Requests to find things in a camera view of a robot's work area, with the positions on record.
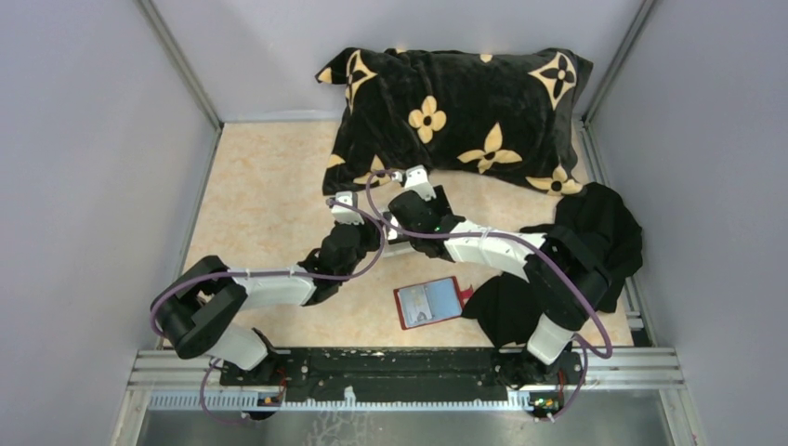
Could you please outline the red card holder wallet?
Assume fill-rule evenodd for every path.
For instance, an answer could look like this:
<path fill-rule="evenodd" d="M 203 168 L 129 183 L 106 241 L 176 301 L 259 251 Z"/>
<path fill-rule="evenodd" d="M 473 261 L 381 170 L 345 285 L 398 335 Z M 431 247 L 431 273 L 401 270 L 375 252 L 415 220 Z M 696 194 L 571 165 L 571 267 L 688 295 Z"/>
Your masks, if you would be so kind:
<path fill-rule="evenodd" d="M 454 276 L 397 288 L 393 296 L 400 327 L 407 331 L 457 319 L 474 292 L 472 286 L 462 288 Z"/>

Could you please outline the white credit card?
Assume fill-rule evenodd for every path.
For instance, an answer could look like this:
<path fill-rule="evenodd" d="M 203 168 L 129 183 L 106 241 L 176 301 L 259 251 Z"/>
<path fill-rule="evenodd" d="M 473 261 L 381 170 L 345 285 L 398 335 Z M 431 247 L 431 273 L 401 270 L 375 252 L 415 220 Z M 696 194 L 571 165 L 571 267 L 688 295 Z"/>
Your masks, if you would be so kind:
<path fill-rule="evenodd" d="M 434 318 L 427 288 L 424 285 L 400 289 L 397 293 L 406 327 L 414 327 Z"/>

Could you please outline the white plastic card box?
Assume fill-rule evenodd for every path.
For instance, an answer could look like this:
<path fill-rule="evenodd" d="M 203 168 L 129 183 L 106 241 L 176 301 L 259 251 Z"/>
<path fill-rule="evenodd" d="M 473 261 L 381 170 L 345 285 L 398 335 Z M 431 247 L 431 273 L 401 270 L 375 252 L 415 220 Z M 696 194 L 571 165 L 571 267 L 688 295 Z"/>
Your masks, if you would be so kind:
<path fill-rule="evenodd" d="M 384 219 L 389 226 L 384 227 L 386 234 L 386 244 L 382 257 L 400 256 L 414 253 L 410 243 L 410 237 L 397 231 L 400 227 L 399 221 L 388 210 L 383 212 Z"/>

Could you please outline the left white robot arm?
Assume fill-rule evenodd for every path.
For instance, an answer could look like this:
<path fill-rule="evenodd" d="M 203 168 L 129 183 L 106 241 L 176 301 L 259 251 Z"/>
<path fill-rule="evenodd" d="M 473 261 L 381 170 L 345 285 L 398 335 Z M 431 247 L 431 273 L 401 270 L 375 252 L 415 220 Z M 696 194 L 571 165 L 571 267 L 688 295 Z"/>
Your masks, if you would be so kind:
<path fill-rule="evenodd" d="M 337 223 L 320 247 L 288 269 L 248 271 L 205 256 L 151 303 L 151 326 L 177 356 L 213 356 L 242 369 L 258 385 L 279 371 L 269 340 L 233 323 L 242 311 L 267 306 L 318 305 L 335 295 L 367 254 L 381 256 L 386 233 L 377 220 Z"/>

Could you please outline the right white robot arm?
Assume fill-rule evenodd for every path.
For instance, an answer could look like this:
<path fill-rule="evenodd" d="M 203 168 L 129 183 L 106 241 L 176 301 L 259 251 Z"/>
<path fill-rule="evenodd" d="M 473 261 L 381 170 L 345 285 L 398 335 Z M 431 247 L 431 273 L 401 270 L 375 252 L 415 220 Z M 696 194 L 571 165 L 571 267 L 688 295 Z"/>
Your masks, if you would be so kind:
<path fill-rule="evenodd" d="M 535 383 L 557 374 L 559 356 L 573 342 L 610 290 L 612 277 L 590 242 L 564 226 L 510 232 L 479 225 L 455 214 L 440 188 L 425 196 L 415 190 L 388 205 L 413 248 L 453 263 L 482 265 L 519 280 L 515 302 L 538 314 L 524 342 L 523 370 Z"/>

